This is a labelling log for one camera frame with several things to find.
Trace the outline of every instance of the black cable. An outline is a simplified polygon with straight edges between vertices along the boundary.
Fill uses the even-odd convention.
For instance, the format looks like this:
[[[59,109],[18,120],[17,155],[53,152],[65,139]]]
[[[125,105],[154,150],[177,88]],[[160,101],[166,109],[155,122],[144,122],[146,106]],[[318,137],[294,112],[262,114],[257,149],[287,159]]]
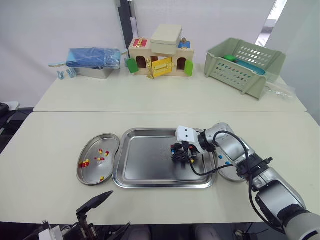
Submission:
[[[262,221],[264,221],[265,224],[267,224],[270,228],[272,228],[273,230],[279,232],[279,233],[282,233],[282,234],[285,234],[285,231],[282,229],[279,229],[277,227],[275,227],[274,225],[272,225],[269,221],[267,221],[261,214],[260,212],[258,211],[258,209],[256,208],[255,204],[254,204],[254,201],[253,201],[253,198],[252,198],[252,185],[253,185],[253,176],[252,176],[252,173],[251,173],[251,169],[250,169],[250,166],[249,166],[249,153],[248,153],[248,149],[247,147],[245,146],[244,142],[237,136],[235,135],[234,133],[232,132],[229,132],[229,131],[217,131],[214,136],[213,136],[213,143],[218,146],[219,144],[216,142],[216,137],[218,134],[228,134],[228,135],[231,135],[232,137],[234,137],[240,144],[241,146],[243,147],[243,150],[244,150],[244,153],[245,153],[245,162],[246,162],[246,167],[247,167],[247,174],[249,176],[249,201],[250,201],[250,204],[253,208],[253,210],[255,211],[255,213],[262,219]]]
[[[254,224],[253,222],[250,224],[250,226],[249,226],[248,229],[245,231],[245,233],[248,233],[248,232],[249,232],[249,230],[250,230],[250,228],[252,227],[253,224]]]
[[[268,231],[269,230],[269,228],[267,228],[267,229],[265,229],[265,230],[263,230],[263,231],[260,231],[260,232],[256,232],[255,234],[262,234],[262,233],[264,233],[264,232],[266,232],[266,231]]]
[[[213,170],[211,170],[211,171],[208,171],[208,172],[198,173],[198,172],[195,170],[193,164],[191,163],[189,154],[188,154],[187,152],[186,152],[186,156],[187,156],[187,158],[188,158],[188,162],[189,162],[189,164],[190,164],[190,167],[191,167],[193,173],[194,173],[195,175],[198,175],[198,176],[206,176],[206,175],[209,175],[209,174],[213,174],[213,173],[215,173],[216,171],[218,171],[218,170],[220,170],[220,169],[224,169],[224,168],[227,168],[227,167],[233,167],[233,165],[231,165],[231,164],[229,164],[229,165],[223,165],[223,166],[217,167],[217,168],[215,168],[215,169],[213,169]]]

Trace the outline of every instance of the plastic bag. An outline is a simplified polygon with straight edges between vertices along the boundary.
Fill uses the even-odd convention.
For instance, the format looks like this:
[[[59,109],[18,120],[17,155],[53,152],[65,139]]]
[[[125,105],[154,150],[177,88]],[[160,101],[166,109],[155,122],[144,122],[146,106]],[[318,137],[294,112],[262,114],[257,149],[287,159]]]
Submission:
[[[116,48],[71,48],[66,59],[70,68],[119,69],[121,53]]]
[[[266,93],[280,96],[286,100],[293,100],[296,97],[296,89],[288,85],[266,82],[264,89]]]

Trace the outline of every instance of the blue towel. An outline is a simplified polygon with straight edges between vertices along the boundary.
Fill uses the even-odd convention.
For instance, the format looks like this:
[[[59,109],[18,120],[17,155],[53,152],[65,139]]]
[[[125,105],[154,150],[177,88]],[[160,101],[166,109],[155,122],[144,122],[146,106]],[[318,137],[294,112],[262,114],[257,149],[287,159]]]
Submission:
[[[121,53],[116,48],[71,48],[66,60],[70,68],[120,68]]]

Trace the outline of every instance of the stainless steel tray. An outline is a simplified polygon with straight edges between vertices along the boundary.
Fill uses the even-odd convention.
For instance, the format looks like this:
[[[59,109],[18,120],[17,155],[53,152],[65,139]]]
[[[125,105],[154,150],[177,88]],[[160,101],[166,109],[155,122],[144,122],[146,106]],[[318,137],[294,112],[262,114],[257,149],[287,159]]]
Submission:
[[[121,139],[113,180],[122,188],[207,188],[217,175],[197,176],[188,164],[171,160],[175,128],[133,128]],[[193,164],[199,173],[215,168],[212,155],[199,155]]]
[[[76,165],[78,180],[85,185],[97,185],[107,181],[114,169],[114,159],[119,144],[119,138],[110,133],[91,139],[82,150]],[[87,159],[89,159],[89,165],[81,167]]]

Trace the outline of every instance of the wooden toy house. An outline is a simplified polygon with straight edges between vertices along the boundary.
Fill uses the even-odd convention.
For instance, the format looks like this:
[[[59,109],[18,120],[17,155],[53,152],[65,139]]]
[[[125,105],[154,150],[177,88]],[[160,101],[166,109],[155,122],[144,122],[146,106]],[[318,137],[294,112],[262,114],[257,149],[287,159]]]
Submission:
[[[131,73],[149,78],[192,75],[194,49],[181,38],[181,25],[160,24],[151,38],[133,38],[127,66]]]

